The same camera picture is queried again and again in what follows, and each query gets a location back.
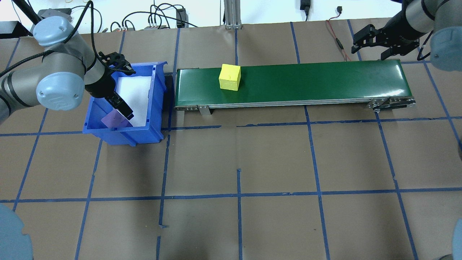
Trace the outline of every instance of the blue tape line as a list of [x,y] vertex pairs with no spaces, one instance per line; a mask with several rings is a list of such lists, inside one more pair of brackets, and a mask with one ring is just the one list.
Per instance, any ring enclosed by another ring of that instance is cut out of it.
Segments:
[[241,193],[241,197],[279,197],[290,196],[290,192],[256,192],[256,193]]
[[462,187],[400,189],[400,192],[458,192]]
[[122,53],[123,41],[125,40],[125,31],[122,32],[122,40],[120,41],[119,53]]
[[237,236],[239,240],[239,260],[242,260],[241,169],[237,169]]
[[175,58],[173,59],[173,74],[176,74],[176,62],[178,61],[178,45],[180,43],[180,29],[176,30]]
[[305,124],[306,124],[306,122],[263,123],[263,124],[246,124],[246,125],[238,125],[237,127],[281,126],[281,125],[305,125]]
[[293,22],[290,22],[290,28],[292,30],[293,44],[295,45],[295,54],[297,54],[297,63],[300,64],[300,55],[298,54],[297,38],[295,37]]
[[238,29],[234,29],[234,65],[238,65],[239,62],[237,61],[237,30]]
[[306,123],[308,126],[308,138],[310,139],[311,158],[313,160],[313,168],[314,168],[315,179],[316,179],[316,191],[318,195],[319,214],[321,217],[322,236],[324,237],[324,247],[326,249],[326,259],[330,260],[329,243],[327,240],[326,221],[324,219],[324,207],[322,206],[322,191],[321,191],[321,184],[319,182],[319,174],[318,174],[317,163],[316,163],[315,147],[313,144],[313,135],[311,131],[310,116],[308,114],[308,109],[306,108],[306,106],[304,106],[304,109],[305,109]]
[[376,122],[375,119],[359,119],[359,120],[339,120],[339,121],[313,121],[310,124],[332,124],[332,123],[341,123],[341,124],[348,124],[348,123],[372,123]]
[[18,134],[0,134],[0,137],[4,136],[37,136],[37,133],[18,133]]
[[237,197],[235,193],[225,194],[209,194],[209,195],[175,195],[165,196],[165,199],[198,199],[198,198],[234,198]]
[[96,157],[95,157],[95,165],[93,167],[93,172],[91,174],[91,180],[90,180],[90,186],[88,187],[88,194],[85,202],[85,210],[84,210],[84,215],[82,217],[82,224],[80,226],[80,232],[79,232],[79,239],[77,240],[77,248],[75,250],[75,260],[79,259],[79,253],[80,253],[80,245],[82,244],[82,237],[84,234],[84,228],[85,228],[85,221],[86,221],[86,216],[88,214],[88,207],[90,205],[90,199],[91,199],[91,192],[93,191],[93,184],[95,183],[95,172],[98,167],[98,161],[99,161],[99,156],[101,154],[101,147],[103,145],[103,140],[99,140],[98,144],[98,150],[96,152]]
[[21,193],[24,188],[24,183],[26,182],[27,173],[29,172],[30,164],[32,163],[32,158],[34,157],[35,149],[37,148],[37,144],[38,144],[38,138],[40,137],[40,132],[42,131],[43,124],[45,123],[45,118],[47,117],[47,113],[48,113],[48,108],[46,108],[45,112],[43,113],[42,121],[38,129],[38,135],[35,138],[34,146],[32,147],[32,151],[30,152],[29,160],[27,161],[26,170],[24,171],[23,179],[21,180],[21,185],[19,185],[18,194],[16,195],[16,200],[14,201],[13,211],[16,211],[16,207],[18,206],[19,198],[21,197]]
[[377,119],[378,128],[379,128],[379,131],[380,131],[380,135],[382,137],[383,147],[385,148],[385,154],[387,155],[388,165],[390,167],[390,172],[391,172],[391,176],[393,178],[393,183],[395,184],[396,194],[398,195],[398,202],[400,204],[401,213],[403,215],[404,225],[406,227],[407,236],[409,238],[409,243],[411,244],[412,254],[414,255],[414,260],[418,260],[419,257],[417,256],[417,251],[415,249],[414,239],[413,239],[412,233],[411,233],[411,228],[409,227],[409,222],[407,221],[406,210],[404,209],[404,204],[403,204],[403,200],[401,198],[400,188],[398,186],[398,181],[396,180],[395,169],[393,167],[393,163],[391,162],[390,151],[388,149],[387,140],[385,139],[385,134],[383,132],[382,123],[380,122],[380,117],[379,117],[378,113],[375,113],[375,115],[376,115],[376,119]]
[[[351,39],[354,42],[354,32],[353,32],[353,27],[351,27],[350,19],[346,20],[346,22],[348,23],[348,27],[350,28]],[[359,50],[356,52],[356,54],[358,54],[359,61],[362,61],[363,59],[361,58],[361,54],[359,53]]]
[[93,167],[93,174],[95,174],[96,169],[98,168],[99,155],[101,153],[101,147],[103,146],[103,140],[99,140],[98,151],[96,152],[95,166]]
[[160,255],[160,236],[157,237],[156,260],[159,260],[159,255]]
[[443,97],[441,97],[441,94],[439,93],[438,87],[436,86],[435,80],[433,79],[433,76],[426,62],[424,63],[424,66],[425,66],[425,70],[427,71],[428,77],[430,78],[430,81],[432,82],[433,88],[435,89],[435,92],[438,96],[439,102],[441,103],[441,106],[443,107],[444,113],[446,114],[446,117],[449,120],[449,124],[451,125],[452,131],[454,132],[454,135],[456,136],[456,140],[457,140],[457,143],[459,144],[459,148],[462,149],[462,143],[459,138],[459,134],[457,133],[456,127],[454,126],[454,123],[452,122],[451,115],[449,114],[449,111],[446,108],[446,105],[444,104]]
[[172,73],[173,84],[172,84],[172,93],[171,93],[171,96],[170,96],[169,120],[168,120],[168,125],[167,125],[168,126],[168,131],[171,131],[173,106],[174,106],[174,103],[175,103],[175,91],[176,91],[175,77],[176,77],[176,63],[178,61],[178,45],[180,43],[180,29],[181,28],[178,28],[176,30],[175,57],[173,59],[173,73]]
[[40,133],[41,136],[52,136],[52,135],[76,135],[76,134],[82,134],[82,131],[45,132],[45,133]]
[[86,201],[86,198],[22,198],[19,203],[31,202],[81,202]]
[[14,48],[13,48],[13,52],[11,53],[10,59],[8,60],[8,63],[6,64],[6,68],[5,68],[5,69],[7,69],[8,67],[10,67],[11,61],[13,60],[14,53],[16,52],[16,49],[18,48],[18,45],[19,45],[19,41],[20,41],[20,40],[21,40],[21,38],[18,38],[18,40],[16,41],[16,45],[15,45]]
[[90,201],[160,200],[161,196],[91,198]]
[[[169,164],[169,147],[170,147],[170,135],[167,136],[167,145],[165,148],[165,160],[164,160],[164,176],[162,178],[162,193],[161,197],[165,197],[165,185],[167,184],[167,167]],[[164,218],[164,199],[160,200],[160,210],[159,210],[159,226],[163,226],[162,221]]]
[[346,195],[346,194],[380,194],[395,193],[396,190],[362,190],[362,191],[331,191],[322,192],[323,195]]
[[201,125],[201,126],[184,126],[184,127],[171,127],[170,130],[190,130],[190,129],[211,129],[220,128],[221,125]]
[[[446,188],[414,188],[414,189],[399,189],[401,193],[411,192],[459,192],[462,187],[446,187]],[[357,191],[325,191],[322,195],[348,195],[348,194],[380,194],[380,193],[395,193],[394,190],[357,190]],[[126,200],[161,200],[163,199],[200,199],[200,198],[236,198],[236,197],[281,197],[281,196],[314,196],[318,192],[261,192],[261,193],[225,193],[225,194],[208,194],[208,195],[172,195],[172,196],[145,196],[145,197],[108,197],[108,198],[91,198],[91,201],[126,201]],[[86,201],[86,198],[30,198],[20,199],[18,203],[34,203],[34,202],[81,202]],[[15,199],[0,199],[0,203],[14,203]]]
[[84,235],[85,221],[88,214],[88,206],[90,205],[91,191],[93,190],[93,183],[95,181],[95,175],[91,175],[90,187],[88,188],[88,195],[85,203],[84,215],[82,217],[82,224],[80,225],[79,239],[77,240],[77,248],[75,250],[74,260],[79,259],[80,245],[82,244],[82,237]]
[[448,120],[446,117],[440,118],[395,118],[395,119],[380,119],[381,122],[405,122],[405,121],[428,121],[428,120]]

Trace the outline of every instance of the blue plastic bin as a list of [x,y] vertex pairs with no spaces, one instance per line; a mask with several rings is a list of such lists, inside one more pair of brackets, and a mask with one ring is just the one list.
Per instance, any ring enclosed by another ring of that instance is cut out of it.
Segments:
[[101,119],[109,114],[113,108],[105,99],[91,97],[85,118],[83,133],[93,134],[108,144],[129,144],[160,142],[164,138],[160,131],[162,123],[162,102],[165,86],[164,65],[167,62],[132,64],[136,74],[127,76],[121,72],[114,72],[112,77],[118,82],[119,77],[151,76],[149,101],[145,126],[108,128]]

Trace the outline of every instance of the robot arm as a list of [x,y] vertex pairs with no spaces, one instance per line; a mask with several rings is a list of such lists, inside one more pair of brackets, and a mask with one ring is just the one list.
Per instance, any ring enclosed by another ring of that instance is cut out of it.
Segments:
[[105,56],[100,52],[101,63],[78,32],[63,43],[73,30],[65,18],[58,16],[37,23],[33,35],[51,53],[39,66],[0,77],[0,124],[16,110],[38,104],[52,110],[74,109],[80,105],[84,89],[95,98],[105,98],[127,119],[133,117],[132,109],[115,92],[116,82],[110,76],[114,68],[134,74],[130,63],[122,54]]
[[367,25],[353,37],[352,53],[363,47],[388,47],[381,55],[408,54],[419,38],[433,31],[432,64],[441,70],[462,71],[462,0],[405,0],[402,10],[381,29]]

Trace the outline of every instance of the yellow cube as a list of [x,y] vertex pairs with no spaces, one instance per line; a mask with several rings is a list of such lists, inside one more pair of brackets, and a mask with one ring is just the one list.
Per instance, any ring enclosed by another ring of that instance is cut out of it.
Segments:
[[220,88],[237,91],[241,80],[241,66],[223,64],[220,72]]

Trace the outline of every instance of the white paper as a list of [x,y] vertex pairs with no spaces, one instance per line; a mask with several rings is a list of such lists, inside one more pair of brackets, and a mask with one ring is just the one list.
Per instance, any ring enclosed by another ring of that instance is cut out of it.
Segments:
[[120,77],[116,92],[133,110],[132,126],[145,126],[151,76]]

